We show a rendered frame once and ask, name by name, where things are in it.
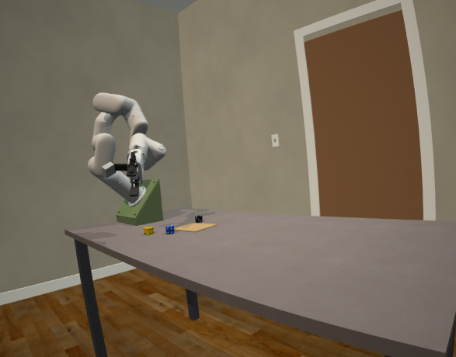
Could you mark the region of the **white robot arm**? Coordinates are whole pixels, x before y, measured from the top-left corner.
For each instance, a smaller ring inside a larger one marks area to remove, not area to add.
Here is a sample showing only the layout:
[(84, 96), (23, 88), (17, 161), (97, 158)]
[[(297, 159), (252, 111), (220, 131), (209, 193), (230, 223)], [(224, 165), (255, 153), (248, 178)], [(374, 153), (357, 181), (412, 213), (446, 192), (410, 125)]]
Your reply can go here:
[[(130, 179), (121, 171), (127, 171), (127, 164), (114, 164), (116, 141), (111, 135), (113, 121), (123, 116), (131, 131), (128, 153), (134, 149), (142, 150), (146, 155), (144, 171), (166, 155), (165, 147), (145, 136), (148, 122), (138, 103), (122, 95), (98, 93), (93, 99), (93, 107), (101, 113), (97, 116), (92, 137), (92, 149), (95, 157), (88, 163), (90, 172), (107, 184), (111, 189), (128, 201), (130, 207), (136, 206), (143, 199), (146, 188), (139, 187), (139, 196), (130, 196)], [(109, 113), (109, 114), (108, 114)]]

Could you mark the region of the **tan mat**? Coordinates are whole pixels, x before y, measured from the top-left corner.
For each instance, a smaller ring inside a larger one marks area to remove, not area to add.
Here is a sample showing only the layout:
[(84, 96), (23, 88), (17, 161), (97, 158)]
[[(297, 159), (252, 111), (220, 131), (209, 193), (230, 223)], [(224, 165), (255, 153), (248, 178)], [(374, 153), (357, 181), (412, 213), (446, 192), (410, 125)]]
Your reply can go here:
[(217, 224), (198, 224), (198, 223), (191, 223), (187, 224), (181, 227), (176, 227), (174, 230), (180, 230), (180, 231), (188, 231), (188, 232), (198, 232), (201, 230), (205, 230), (210, 227), (217, 226)]

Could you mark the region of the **blue die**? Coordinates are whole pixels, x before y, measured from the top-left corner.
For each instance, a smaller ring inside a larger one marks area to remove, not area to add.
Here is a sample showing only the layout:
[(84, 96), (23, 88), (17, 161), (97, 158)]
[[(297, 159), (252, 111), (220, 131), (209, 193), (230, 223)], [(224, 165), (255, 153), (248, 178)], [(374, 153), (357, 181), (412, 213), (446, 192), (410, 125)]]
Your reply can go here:
[(167, 226), (166, 228), (166, 234), (174, 234), (174, 226)]

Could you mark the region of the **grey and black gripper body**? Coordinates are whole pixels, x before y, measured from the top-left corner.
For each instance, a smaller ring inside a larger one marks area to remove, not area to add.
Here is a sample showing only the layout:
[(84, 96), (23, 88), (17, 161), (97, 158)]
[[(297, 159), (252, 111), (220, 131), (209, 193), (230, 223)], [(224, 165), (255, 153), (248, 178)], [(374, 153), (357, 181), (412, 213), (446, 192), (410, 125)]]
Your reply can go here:
[[(130, 183), (131, 183), (132, 179), (133, 179), (133, 181), (137, 180), (137, 177), (139, 176), (139, 183), (142, 184), (143, 183), (143, 174), (144, 174), (144, 163), (146, 162), (146, 159), (147, 159), (146, 155), (140, 149), (131, 150), (128, 153), (129, 156), (127, 155), (127, 161), (128, 161), (127, 166), (128, 166), (128, 164), (130, 164), (129, 161), (130, 161), (130, 157), (131, 157), (131, 152), (135, 153), (135, 156), (136, 156), (136, 163), (135, 164), (137, 164), (138, 168), (137, 168), (136, 176), (129, 177)], [(144, 155), (144, 157), (143, 157), (143, 155)], [(142, 168), (141, 168), (141, 166), (142, 166)]]

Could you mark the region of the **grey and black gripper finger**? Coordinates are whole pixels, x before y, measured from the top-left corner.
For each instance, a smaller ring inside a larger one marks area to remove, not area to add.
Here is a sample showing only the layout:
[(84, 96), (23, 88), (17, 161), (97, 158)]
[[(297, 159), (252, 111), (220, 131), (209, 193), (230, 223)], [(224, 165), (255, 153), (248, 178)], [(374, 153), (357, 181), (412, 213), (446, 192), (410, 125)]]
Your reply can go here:
[[(133, 184), (135, 184), (135, 187), (133, 187)], [(131, 190), (130, 190), (130, 196), (138, 196), (139, 195), (139, 176), (137, 177), (137, 180), (133, 179), (131, 180)]]
[(137, 166), (137, 164), (135, 164), (136, 163), (135, 161), (136, 161), (135, 153), (131, 152), (130, 164), (128, 164), (128, 168), (127, 168), (127, 177), (136, 176), (138, 166)]

